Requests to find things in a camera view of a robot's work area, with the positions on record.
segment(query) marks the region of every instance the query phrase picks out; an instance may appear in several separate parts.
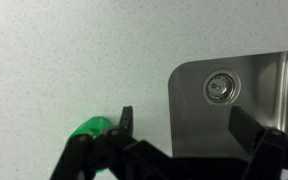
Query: brushed metal surface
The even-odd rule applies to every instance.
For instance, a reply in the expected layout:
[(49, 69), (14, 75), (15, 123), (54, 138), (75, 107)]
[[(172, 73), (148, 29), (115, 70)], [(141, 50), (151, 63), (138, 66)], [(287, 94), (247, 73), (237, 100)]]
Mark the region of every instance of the brushed metal surface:
[[(212, 105), (203, 82), (225, 69), (240, 80), (232, 103)], [(228, 131), (229, 111), (241, 106), (261, 125), (288, 134), (288, 52), (241, 56), (180, 65), (169, 79), (172, 147), (175, 157), (220, 156), (248, 160)]]

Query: countertop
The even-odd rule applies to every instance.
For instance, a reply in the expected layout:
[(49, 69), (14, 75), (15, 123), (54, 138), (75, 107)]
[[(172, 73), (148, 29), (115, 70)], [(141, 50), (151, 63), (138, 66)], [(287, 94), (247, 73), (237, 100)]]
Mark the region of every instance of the countertop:
[(285, 50), (288, 1), (0, 0), (0, 179), (48, 179), (75, 128), (125, 105), (171, 155), (177, 66)]

